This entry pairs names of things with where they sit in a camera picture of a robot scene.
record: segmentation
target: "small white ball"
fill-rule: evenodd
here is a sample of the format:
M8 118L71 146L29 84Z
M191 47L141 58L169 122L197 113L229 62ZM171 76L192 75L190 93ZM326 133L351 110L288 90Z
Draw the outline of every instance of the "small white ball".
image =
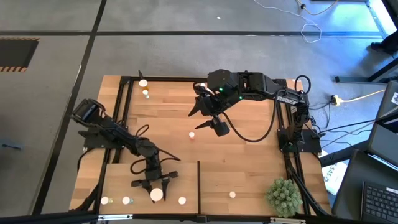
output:
M150 192L150 199L154 202L158 202L163 198L163 191L159 188L155 188Z
M131 199L129 197L123 197L122 203L123 205L128 205L131 203Z
M101 198L101 204L106 205L109 203L109 198L108 197L102 197Z
M231 198L235 198L235 197L236 197L236 193L235 193L235 192L230 192L230 193L229 193L229 196L230 196Z
M145 87L148 85L148 81L147 80L139 80L138 85L141 87Z
M185 205L185 202L187 202L187 199L186 199L185 197L180 197L180 198L178 199L178 203L179 203L180 205Z

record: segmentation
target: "succulent plant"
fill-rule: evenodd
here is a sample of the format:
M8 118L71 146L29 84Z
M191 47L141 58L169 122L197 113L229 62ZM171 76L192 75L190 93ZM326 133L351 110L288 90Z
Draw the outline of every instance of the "succulent plant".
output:
M299 188L292 180L276 179L264 197L279 217L294 216L303 204Z

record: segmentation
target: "wooden table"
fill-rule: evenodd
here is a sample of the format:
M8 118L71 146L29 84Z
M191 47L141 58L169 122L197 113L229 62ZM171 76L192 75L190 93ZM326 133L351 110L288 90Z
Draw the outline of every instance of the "wooden table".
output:
M98 101L105 105L107 114L113 113L119 81L120 76L103 78ZM287 83L289 88L294 87L293 80ZM286 178L284 157L277 141L277 116L272 131L259 143L243 141L232 130L218 137L210 128L194 130L209 118L200 113L188 117L195 102L192 83L149 82L148 87L150 98L146 99L138 82L134 82L127 119L129 131L135 134L138 128L149 124L144 136L182 160L162 163L164 173L177 170L180 176L169 183L167 201L152 204L143 188L131 187L131 181L141 179L143 174L130 173L130 164L141 157L123 150L120 163L107 166L103 196L111 198L113 203L100 206L100 214L198 213L197 161L200 161L202 214L276 215L264 200L264 194L275 179ZM243 136L257 139L269 127L273 104L271 100L241 101L226 112ZM119 111L121 118L123 103ZM284 106L282 112L287 120ZM194 140L188 137L190 131L195 132ZM307 188L330 213L319 161L309 153L300 155ZM79 206L98 183L103 156L104 149L94 149L82 159L70 208ZM160 187L158 182L152 185ZM236 198L229 197L231 191L236 192ZM134 203L123 205L124 196L131 197ZM185 197L187 203L179 205L179 197Z

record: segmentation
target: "wire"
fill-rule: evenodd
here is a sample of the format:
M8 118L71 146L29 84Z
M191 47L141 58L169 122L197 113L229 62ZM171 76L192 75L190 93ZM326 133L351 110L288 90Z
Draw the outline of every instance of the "wire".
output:
M301 16L301 15L298 15L298 14L296 14L296 13L289 12L289 11L286 11L286 10L281 10L281 9L279 9L279 8L277 8L277 7L266 7L266 6L263 6L261 3L257 2L257 0L253 0L253 1L254 1L255 3L257 3L258 5L260 5L261 7L263 7L264 9L276 9L276 10L278 10L278 11L280 11L280 12L286 12L286 13L289 13L289 14L291 14L291 15L301 17L301 18L304 19L306 22L310 22L310 23L304 24L303 29L301 29L301 35L303 36L304 40L305 40L307 43L310 43L310 44L311 44L311 43L318 42L319 40L321 40L321 38L322 38L322 30L321 30L321 28L318 27L318 24L316 24L314 21L312 21L312 20L310 20L310 19L307 19L307 18L305 18L305 17L303 17L303 16ZM305 29L306 26L315 26L315 27L319 30L319 39L313 40L313 41L308 41L307 38L305 37L304 33L303 33L303 31L304 31L304 29Z
M305 125L309 130L311 130L312 133L314 133L316 136L318 136L319 138L321 138L321 137L319 136L319 134L316 133L312 128L308 127L308 125L307 125L306 123L304 123L304 125Z
M133 167L135 164L137 164L137 163L139 163L139 162L142 162L142 161L144 161L144 160L145 160L145 159L139 159L139 160L137 160L137 161L134 161L134 162L131 164L131 166L130 166L130 172L131 172L132 174L135 174L135 175L143 173L143 172L145 171L145 168L144 168L143 170L139 171L139 172L135 172L135 171L132 169L132 167Z
M361 97L357 97L357 98L354 98L354 99L351 99L351 100L341 100L340 102L343 102L343 103L350 103L350 102L354 102L354 101L356 101L356 100L361 100L361 99L363 99L363 98L366 98L366 97L368 97L368 96L371 96L371 95L375 95L375 94L381 93L381 92L383 92L383 91L385 91L385 90L379 90L379 91L375 91L374 93L371 93L371 94L368 94L368 95L365 95L365 96L361 96Z
M148 129L149 129L149 125L148 125L148 124L145 124L144 126L142 126L141 128L139 128L139 129L137 130L136 136L137 136L137 137L142 136L146 131L148 131Z
M363 128L365 128L365 127L371 125L371 124L373 124L373 122L372 122L372 123L369 123L369 124L367 124L367 125L365 125L365 126L362 126L362 127L358 128L358 129L355 129L354 131L352 131L352 132L350 132L350 133L344 134L344 135L342 135L342 136L336 138L336 139L333 140L331 143L327 144L326 146L323 146L322 149L323 149L324 147L327 147L328 145L332 144L333 142L335 142L335 141L337 141L337 140L339 140L339 139L341 139L341 138L343 138L343 137L345 137L345 136L347 136L347 135L349 135L349 134L351 134L351 133L354 133L354 132L356 132L356 131L359 131L360 129L363 129Z
M163 161L166 161L166 160L181 161L181 160L177 160L177 159L174 159L174 158L165 158L165 159L162 159L162 160L159 162L159 164L161 164Z
M339 0L336 0L333 4L331 4L331 5L330 5L329 7L327 7L325 10L323 10L322 12L318 12L318 13L312 13L312 12L310 12L310 11L307 9L307 7L305 6L305 4L303 4L300 0L296 0L296 1L300 4L300 7L301 7L302 9L304 9L308 14L313 15L313 16L317 16L317 15L320 15L320 14L326 12L326 11L329 10L330 8L332 8Z
M235 126L232 124L232 122L231 122L231 120L229 119L228 115L227 115L226 113L224 113L223 111L221 112L221 114L223 114L223 115L225 116L225 118L226 118L226 120L228 121L229 125L231 125L232 130L234 130L234 132L235 132L241 139L243 139L243 140L245 140L245 141L247 141L247 142L259 142L259 141L262 141L263 139L265 139L265 138L268 136L268 134L270 133L270 131L271 131L271 129L272 129L272 126L274 125L274 118L275 118L275 111L276 111L277 98L278 98L278 96L279 96L279 93L282 92L282 91L285 91L285 90L278 90L278 92L277 92L276 95L275 95L275 98L274 98L274 109L272 110L271 123L269 124L268 130L267 130L267 132L265 133L265 135L263 135L263 136L262 136L261 138L259 138L259 139L251 140L251 139L247 139L247 138L243 137L243 136L238 132L238 130L236 130Z
M77 172L79 172L79 169L80 169L80 162L81 162L81 159L82 159L88 152L90 152L92 149L93 149L93 148L88 148L88 149L79 157L79 160L77 160Z
M175 156L175 155L173 155L173 154L171 154L171 153L169 153L169 152L167 152L167 151L165 151L165 150L163 150L163 149L159 149L159 148L157 148L157 149L158 149L160 152L163 152L164 154L167 154L167 155L173 157L176 161L181 161L181 159L178 158L177 156Z
M306 75L299 75L299 76L296 78L296 80L294 80L294 90L297 91L297 82L298 82L298 80L299 80L301 77L305 78L305 79L308 81L308 89L307 89L307 91L304 92L304 94L303 94L304 96L306 96L306 95L308 95L308 94L310 93L310 90L311 90L311 80L310 80L310 78L307 77Z
M318 133L320 133L320 132L321 132L321 128L319 128L319 126L318 126L318 125L316 125L316 124L313 124L312 126L313 126L313 127L317 127L317 128L318 128L318 130L319 130L319 132L318 132Z
M363 130L363 131L360 131L358 133L350 133L348 131L329 131L329 132L331 132L331 133L348 133L348 134L352 134L352 135L359 135L359 134L361 134L363 132L366 132L366 131L372 131L372 130Z
M321 107L319 107L319 108L309 108L309 109L310 109L310 110L319 110L319 109L322 109L322 108L328 106L329 104L330 104L330 102L329 102L329 103L325 103L323 106L321 106Z
M329 115L328 115L328 121L326 122L326 130L328 129L328 127L329 127L329 122L330 122L330 115L331 115L331 112L330 112L330 103L329 103Z
M332 140L326 140L326 139L321 139L321 140L319 140L319 141L328 141L328 142L330 142L329 144L327 144L327 146L330 145L331 143L349 144L350 147L353 147L354 149L358 149L357 147L354 147L352 144L350 144L350 143L348 143L348 142L336 142L336 140L332 141Z
M332 130L339 129L339 128L345 128L345 127L354 126L354 125L357 125L357 124L368 123L368 122L373 122L373 121L374 121L374 120L369 120L369 121L362 121L362 122L358 122L358 123L354 123L354 124L347 124L347 125L344 125L344 126L339 126L339 127L337 127L337 128L332 128L332 129L329 129L329 130L324 130L324 131L321 131L320 133L325 133L325 132L327 132L327 131L332 131Z

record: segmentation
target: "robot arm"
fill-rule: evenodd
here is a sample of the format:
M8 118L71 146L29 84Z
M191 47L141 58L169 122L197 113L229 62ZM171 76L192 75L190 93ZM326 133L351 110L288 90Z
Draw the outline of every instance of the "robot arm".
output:
M178 177L178 172L171 172L169 174L162 174L162 167L159 159L159 152L162 151L169 156L170 159L180 161L179 158L172 154L159 149L153 142L148 138L141 137L141 135L149 128L148 125L138 129L135 136L130 134L126 128L115 123L111 117L106 115L105 107L92 99L84 99L73 111L72 120L83 125L84 127L91 128L91 133L94 133L95 138L101 136L106 142L112 143L112 145L118 148L128 148L131 154L135 156L143 156L144 159L133 162L130 167L130 171L133 174L140 174L145 172L145 180L135 180L131 182L132 187L141 186L148 191L150 194L152 190L151 182L161 179L164 200L166 200L166 189L167 184L170 182L170 178ZM86 131L79 132L83 137L89 138ZM137 162L145 160L146 168L139 172L133 171L133 165Z
M298 147L303 145L302 127L309 120L308 98L303 91L296 91L274 83L263 73L217 70L209 73L208 89L194 84L193 89L198 96L189 116L200 111L203 116L211 116L198 128L209 126L218 136L229 133L229 127L218 117L225 110L241 100L275 100L292 106L293 122L287 128L287 139Z

